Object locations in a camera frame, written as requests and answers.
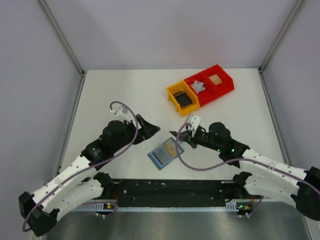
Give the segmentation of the blue leather card holder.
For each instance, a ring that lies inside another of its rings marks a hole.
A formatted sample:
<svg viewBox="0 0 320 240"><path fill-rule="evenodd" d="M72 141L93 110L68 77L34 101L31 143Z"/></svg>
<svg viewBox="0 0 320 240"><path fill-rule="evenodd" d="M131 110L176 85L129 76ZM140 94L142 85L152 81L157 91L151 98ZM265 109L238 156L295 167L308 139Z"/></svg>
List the blue leather card holder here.
<svg viewBox="0 0 320 240"><path fill-rule="evenodd" d="M176 140L171 137L147 154L160 171L178 157Z"/></svg>

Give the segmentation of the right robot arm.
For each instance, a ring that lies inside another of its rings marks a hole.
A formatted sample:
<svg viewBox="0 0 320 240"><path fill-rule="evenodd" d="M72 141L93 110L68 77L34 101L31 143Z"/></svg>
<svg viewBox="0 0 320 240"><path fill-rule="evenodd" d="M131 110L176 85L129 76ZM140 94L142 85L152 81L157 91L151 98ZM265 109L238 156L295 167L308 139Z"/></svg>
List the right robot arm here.
<svg viewBox="0 0 320 240"><path fill-rule="evenodd" d="M241 170L233 182L249 195L267 197L295 207L305 217L320 219L320 170L286 165L267 158L248 145L234 140L221 122L212 123L208 130L200 125L185 123L171 134L180 142L217 151L222 165Z"/></svg>

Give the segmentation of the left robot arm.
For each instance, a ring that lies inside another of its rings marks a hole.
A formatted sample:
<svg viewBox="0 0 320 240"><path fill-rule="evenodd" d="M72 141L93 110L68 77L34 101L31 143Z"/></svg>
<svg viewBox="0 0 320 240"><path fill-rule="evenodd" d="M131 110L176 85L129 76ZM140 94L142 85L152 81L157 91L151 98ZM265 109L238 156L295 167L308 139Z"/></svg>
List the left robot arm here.
<svg viewBox="0 0 320 240"><path fill-rule="evenodd" d="M64 171L40 189L19 196L19 210L25 220L22 230L26 232L28 226L36 237L41 237L79 205L111 195L114 181L101 168L131 145L138 145L159 131L160 127L140 114L133 120L110 121L99 138L88 144Z"/></svg>

